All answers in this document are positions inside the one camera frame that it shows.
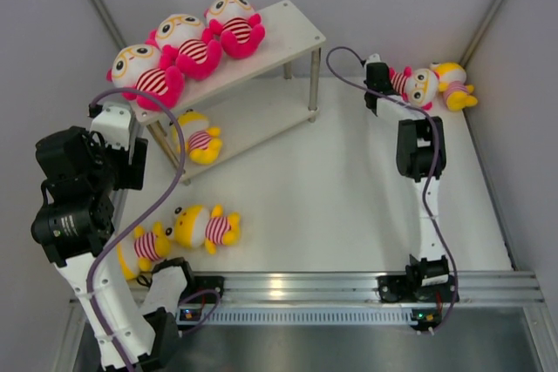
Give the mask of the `pink plush toy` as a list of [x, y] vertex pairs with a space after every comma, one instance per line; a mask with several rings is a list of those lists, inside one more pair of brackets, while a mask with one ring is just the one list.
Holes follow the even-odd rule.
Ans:
[[424, 111], [430, 111], [439, 89], [439, 75], [430, 69], [413, 70], [407, 66], [403, 71], [389, 68], [393, 90], [405, 102]]
[[126, 88], [122, 96], [136, 101], [148, 111], [160, 107], [151, 100], [132, 92], [143, 91], [168, 108], [174, 107], [184, 90], [185, 78], [173, 60], [150, 44], [133, 44], [123, 48], [106, 73], [106, 80], [117, 88]]
[[233, 59], [252, 56], [266, 36], [262, 17], [248, 0], [215, 0], [204, 17], [224, 52]]
[[213, 32], [189, 14], [172, 14], [152, 30], [146, 40], [167, 56], [187, 77], [201, 81], [211, 76], [222, 58]]

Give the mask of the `yellow plush toy corner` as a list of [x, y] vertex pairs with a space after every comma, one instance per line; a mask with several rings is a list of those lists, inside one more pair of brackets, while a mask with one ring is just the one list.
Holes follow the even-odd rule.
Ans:
[[474, 86], [466, 83], [467, 74], [461, 65], [454, 62], [431, 63], [429, 68], [439, 76], [439, 93], [449, 111], [459, 112], [478, 104], [473, 95]]

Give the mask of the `yellow plush toy floor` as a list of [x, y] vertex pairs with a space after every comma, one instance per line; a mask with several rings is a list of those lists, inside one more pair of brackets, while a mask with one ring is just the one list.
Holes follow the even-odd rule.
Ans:
[[222, 205], [213, 208], [178, 206], [174, 209], [171, 239], [182, 247], [204, 247], [208, 254], [216, 254], [218, 247], [233, 246], [240, 237], [240, 214], [225, 214]]

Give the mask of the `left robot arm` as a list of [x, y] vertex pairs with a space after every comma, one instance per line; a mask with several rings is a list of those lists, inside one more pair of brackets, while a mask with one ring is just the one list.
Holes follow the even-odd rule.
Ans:
[[175, 315], [196, 294], [182, 258], [152, 268], [152, 284], [138, 306], [119, 264], [112, 192], [143, 186], [148, 142], [114, 149], [108, 137], [72, 126], [41, 139], [36, 159], [44, 172], [43, 205], [31, 235], [67, 280], [97, 339], [104, 371], [159, 371], [180, 342]]

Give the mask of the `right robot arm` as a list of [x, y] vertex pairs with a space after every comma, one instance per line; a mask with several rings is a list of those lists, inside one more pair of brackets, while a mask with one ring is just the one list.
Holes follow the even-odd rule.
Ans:
[[380, 296], [388, 302], [456, 302], [453, 257], [439, 225], [439, 183], [446, 168], [444, 126], [429, 113], [439, 77], [428, 68], [396, 71], [377, 54], [362, 65], [366, 105], [395, 130], [396, 168], [411, 204], [409, 262], [404, 274], [382, 279]]

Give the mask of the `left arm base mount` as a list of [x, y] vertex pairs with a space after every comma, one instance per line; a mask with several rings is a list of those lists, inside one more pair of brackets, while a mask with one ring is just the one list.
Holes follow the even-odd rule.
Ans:
[[186, 289], [180, 295], [181, 303], [215, 303], [217, 297], [207, 290], [213, 289], [219, 296], [223, 295], [225, 278], [220, 275], [198, 275], [188, 281]]

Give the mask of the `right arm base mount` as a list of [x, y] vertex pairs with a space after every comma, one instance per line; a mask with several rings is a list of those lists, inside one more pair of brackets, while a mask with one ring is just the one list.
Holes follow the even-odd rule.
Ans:
[[385, 303], [449, 303], [454, 290], [452, 276], [446, 284], [417, 288], [402, 274], [384, 275], [378, 278], [379, 299]]

